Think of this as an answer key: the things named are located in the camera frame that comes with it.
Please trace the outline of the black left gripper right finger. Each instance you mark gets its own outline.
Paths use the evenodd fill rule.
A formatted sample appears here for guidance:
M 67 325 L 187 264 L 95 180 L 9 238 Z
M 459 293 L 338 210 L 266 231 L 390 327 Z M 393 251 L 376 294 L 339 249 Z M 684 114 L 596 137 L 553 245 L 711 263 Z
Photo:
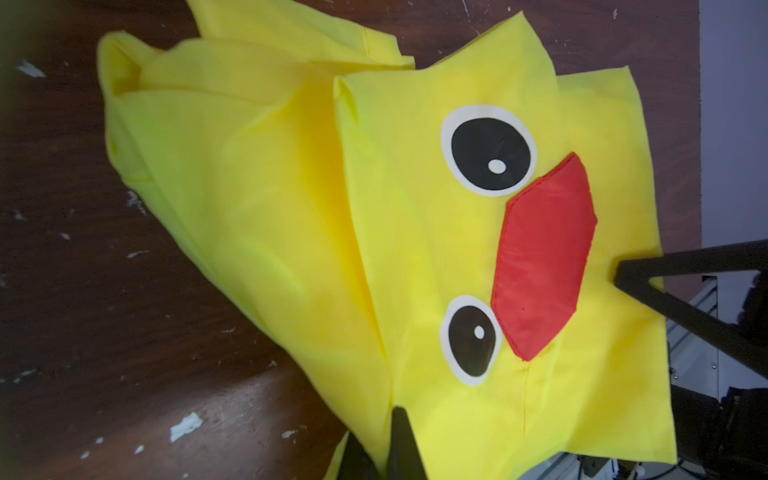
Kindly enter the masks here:
M 396 406 L 391 418 L 387 479 L 427 480 L 427 473 L 405 408 Z

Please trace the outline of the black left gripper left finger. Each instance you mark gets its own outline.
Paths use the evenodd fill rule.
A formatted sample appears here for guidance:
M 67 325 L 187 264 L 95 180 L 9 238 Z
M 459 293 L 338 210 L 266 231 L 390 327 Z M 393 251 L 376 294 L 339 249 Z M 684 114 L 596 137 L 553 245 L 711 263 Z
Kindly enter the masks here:
M 339 465 L 337 480 L 378 480 L 378 471 L 371 457 L 355 435 L 347 436 Z

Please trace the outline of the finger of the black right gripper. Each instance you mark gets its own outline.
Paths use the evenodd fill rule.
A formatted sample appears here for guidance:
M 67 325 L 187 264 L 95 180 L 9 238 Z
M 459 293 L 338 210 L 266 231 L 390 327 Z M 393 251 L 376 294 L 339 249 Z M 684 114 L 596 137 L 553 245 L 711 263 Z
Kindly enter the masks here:
M 724 323 L 650 280 L 659 277 L 757 271 L 737 324 Z M 765 240 L 675 252 L 618 263 L 614 285 L 647 307 L 724 352 L 762 377 L 767 376 L 767 242 Z

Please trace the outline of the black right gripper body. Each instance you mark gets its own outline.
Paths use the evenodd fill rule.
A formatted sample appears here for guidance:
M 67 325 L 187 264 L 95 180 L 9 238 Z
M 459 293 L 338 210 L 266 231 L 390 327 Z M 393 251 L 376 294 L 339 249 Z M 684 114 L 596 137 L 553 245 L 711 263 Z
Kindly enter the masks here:
M 731 387 L 720 400 L 679 386 L 671 405 L 682 460 L 713 479 L 767 477 L 767 390 Z

